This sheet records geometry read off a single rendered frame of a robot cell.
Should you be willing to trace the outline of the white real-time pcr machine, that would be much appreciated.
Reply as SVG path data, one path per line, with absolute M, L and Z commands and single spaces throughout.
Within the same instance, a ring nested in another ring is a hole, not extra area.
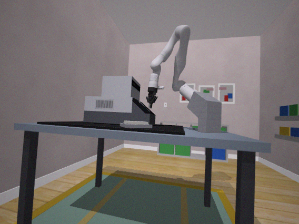
M 139 101 L 140 87 L 133 76 L 103 76 L 101 97 L 85 96 L 83 122 L 145 121 L 155 125 L 155 114 Z

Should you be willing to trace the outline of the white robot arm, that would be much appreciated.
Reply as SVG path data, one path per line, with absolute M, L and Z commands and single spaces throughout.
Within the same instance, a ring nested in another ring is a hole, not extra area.
M 190 27 L 187 25 L 180 25 L 176 27 L 173 35 L 169 39 L 167 45 L 162 50 L 162 52 L 151 62 L 151 69 L 153 70 L 150 75 L 150 81 L 148 87 L 155 87 L 157 89 L 164 89 L 164 86 L 158 86 L 158 79 L 161 73 L 161 63 L 166 62 L 166 60 L 171 55 L 174 45 L 180 39 L 180 46 L 175 56 L 174 62 L 174 76 L 172 82 L 173 91 L 180 91 L 180 94 L 190 101 L 194 90 L 188 86 L 188 84 L 183 80 L 178 80 L 180 74 L 186 65 L 186 55 L 187 47 L 190 38 Z

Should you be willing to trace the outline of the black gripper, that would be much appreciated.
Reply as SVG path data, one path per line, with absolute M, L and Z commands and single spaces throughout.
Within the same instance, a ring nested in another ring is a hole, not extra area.
M 157 100 L 157 88 L 155 87 L 148 87 L 148 96 L 146 96 L 147 102 L 149 103 L 148 108 L 152 108 L 152 104 L 155 103 Z

